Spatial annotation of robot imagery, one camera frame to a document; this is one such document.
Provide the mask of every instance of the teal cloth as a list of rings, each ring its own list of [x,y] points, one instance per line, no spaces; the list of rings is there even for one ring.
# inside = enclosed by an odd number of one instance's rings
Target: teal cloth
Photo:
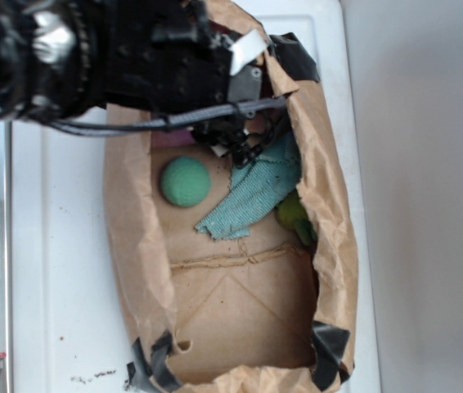
[[[197,225],[215,240],[249,236],[258,222],[282,201],[301,178],[294,135],[286,133],[245,168],[231,170],[230,193]]]

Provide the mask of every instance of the screw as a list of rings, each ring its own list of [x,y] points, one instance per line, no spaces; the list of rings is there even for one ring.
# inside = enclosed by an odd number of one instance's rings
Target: screw
[[[224,101],[224,94],[222,94],[221,92],[217,92],[214,94],[214,100],[215,102],[217,102],[218,104],[220,104],[221,102]]]
[[[48,97],[37,94],[32,98],[32,104],[34,104],[35,106],[41,106],[41,107],[51,106],[52,100],[50,100]]]
[[[251,70],[251,75],[258,79],[260,78],[261,76],[263,76],[263,72],[260,70],[260,68],[257,68],[257,67],[254,67],[252,70]]]

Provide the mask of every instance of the paper bag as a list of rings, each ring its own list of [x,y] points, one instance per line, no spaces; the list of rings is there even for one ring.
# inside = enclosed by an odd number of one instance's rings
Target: paper bag
[[[263,32],[233,2],[207,5],[220,25]],[[106,142],[108,238],[135,357],[128,371],[147,391],[333,392],[353,372],[357,246],[321,84],[292,79],[268,51],[262,61],[273,94],[287,96],[302,162],[297,189],[319,238],[314,255],[273,213],[241,239],[197,233],[227,195],[232,168],[207,147],[154,149],[151,133]],[[109,108],[111,123],[146,117]],[[189,209],[159,190],[160,171],[178,156],[201,160],[212,180]]]

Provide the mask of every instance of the black electrical tape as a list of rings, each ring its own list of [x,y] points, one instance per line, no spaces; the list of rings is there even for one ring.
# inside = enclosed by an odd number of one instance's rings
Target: black electrical tape
[[[272,54],[293,80],[314,80],[320,82],[317,63],[306,52],[295,34],[271,35]]]
[[[151,347],[151,364],[146,362],[142,351],[141,339],[137,338],[132,345],[134,361],[128,364],[128,375],[131,386],[149,393],[159,393],[151,383],[151,378],[165,391],[176,391],[182,386],[166,365],[166,359],[172,351],[173,337],[168,331]]]
[[[346,351],[350,333],[325,323],[313,322],[312,343],[317,355],[317,364],[312,373],[313,383],[321,390],[327,390],[342,370],[340,362]]]

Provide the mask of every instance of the wire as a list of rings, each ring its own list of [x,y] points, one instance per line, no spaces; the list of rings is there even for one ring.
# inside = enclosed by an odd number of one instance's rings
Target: wire
[[[258,101],[211,106],[209,108],[198,109],[178,115],[168,115],[159,119],[148,120],[135,124],[89,124],[68,120],[56,120],[49,122],[46,125],[65,133],[72,133],[73,135],[85,137],[118,137],[142,131],[168,132],[175,129],[183,129],[207,120],[234,115],[237,112],[245,115],[249,112],[263,111],[270,108],[282,108],[285,105],[285,97],[264,98]]]

